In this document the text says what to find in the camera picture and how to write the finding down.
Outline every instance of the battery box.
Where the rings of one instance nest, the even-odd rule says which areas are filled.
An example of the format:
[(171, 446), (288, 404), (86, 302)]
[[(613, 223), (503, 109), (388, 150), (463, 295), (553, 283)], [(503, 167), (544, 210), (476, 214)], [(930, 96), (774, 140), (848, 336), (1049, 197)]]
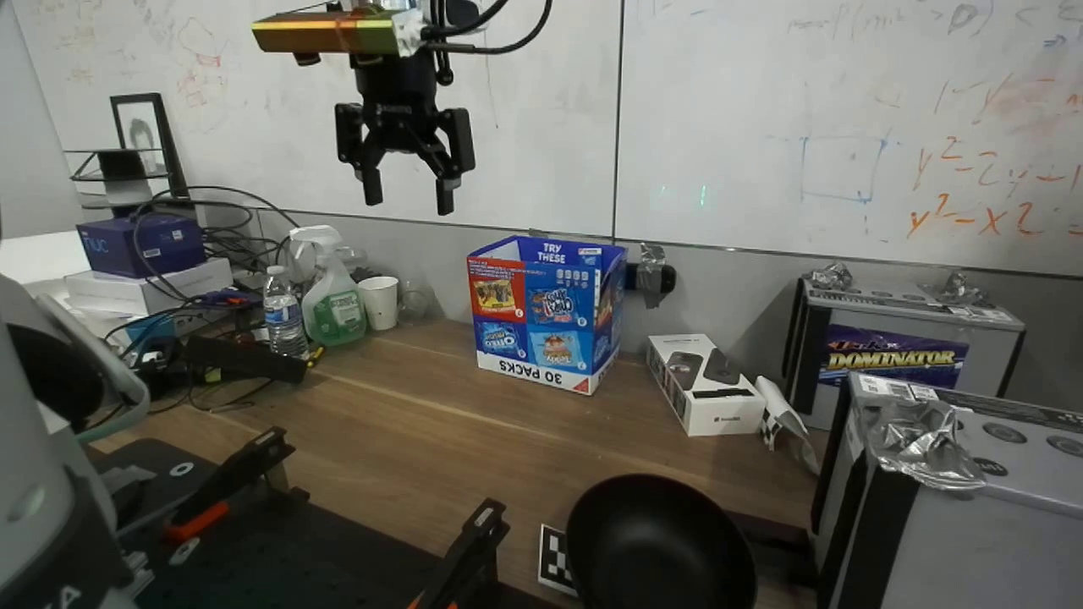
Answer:
[(828, 431), (847, 374), (999, 396), (1025, 325), (995, 302), (924, 289), (818, 289), (803, 277), (783, 360), (784, 400)]

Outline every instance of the plastic bottle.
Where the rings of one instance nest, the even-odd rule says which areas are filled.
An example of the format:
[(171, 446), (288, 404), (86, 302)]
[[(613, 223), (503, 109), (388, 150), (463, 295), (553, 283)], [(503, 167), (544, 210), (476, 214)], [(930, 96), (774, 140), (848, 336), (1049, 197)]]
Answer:
[(280, 260), (293, 289), (307, 291), (318, 282), (323, 251), (334, 251), (344, 270), (360, 269), (360, 251), (353, 251), (334, 228), (327, 223), (293, 228)]
[(318, 282), (301, 298), (307, 340), (326, 348), (356, 347), (365, 340), (363, 295), (353, 283), (343, 251), (318, 251)]
[(284, 360), (306, 360), (307, 343), (306, 343), (301, 304), (284, 269), (266, 269), (265, 330), (266, 330), (272, 351)]

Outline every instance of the gray machine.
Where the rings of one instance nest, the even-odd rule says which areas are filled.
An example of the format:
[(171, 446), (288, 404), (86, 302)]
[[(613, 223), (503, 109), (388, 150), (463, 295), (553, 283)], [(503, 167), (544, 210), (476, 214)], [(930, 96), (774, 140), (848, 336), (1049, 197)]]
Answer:
[(1025, 325), (985, 291), (860, 289), (847, 269), (798, 282), (783, 393), (812, 431), (828, 431), (847, 374), (1001, 396)]
[(1083, 418), (848, 376), (812, 507), (825, 609), (1077, 609)]
[(112, 505), (67, 424), (36, 411), (0, 311), (0, 606), (133, 606)]

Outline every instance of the whiteboard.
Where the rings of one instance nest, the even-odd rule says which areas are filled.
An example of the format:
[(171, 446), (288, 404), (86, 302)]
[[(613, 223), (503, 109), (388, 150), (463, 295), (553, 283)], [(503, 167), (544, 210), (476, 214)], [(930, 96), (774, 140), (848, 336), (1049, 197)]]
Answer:
[(1083, 276), (1083, 0), (629, 0), (615, 234)]
[[(262, 56), (249, 21), (306, 0), (16, 0), (63, 150), (114, 150), (108, 96), (164, 92), (191, 183), (228, 183), (288, 210), (475, 228), (613, 234), (618, 0), (557, 0), (540, 36), (509, 58), (452, 56), (439, 109), (469, 109), (476, 170), (438, 217), (433, 174), (381, 159), (365, 208), (334, 157), (334, 102), (360, 102), (344, 58), (297, 69)], [(518, 40), (540, 0), (516, 0), (475, 43)]]

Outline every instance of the cardboard box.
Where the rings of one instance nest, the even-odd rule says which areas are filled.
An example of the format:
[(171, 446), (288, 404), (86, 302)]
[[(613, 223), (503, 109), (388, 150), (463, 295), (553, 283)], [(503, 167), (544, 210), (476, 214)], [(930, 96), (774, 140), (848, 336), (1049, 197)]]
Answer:
[(622, 246), (509, 237), (468, 260), (476, 366), (593, 396), (615, 356)]
[(764, 400), (706, 336), (650, 336), (646, 370), (688, 437), (759, 433)]

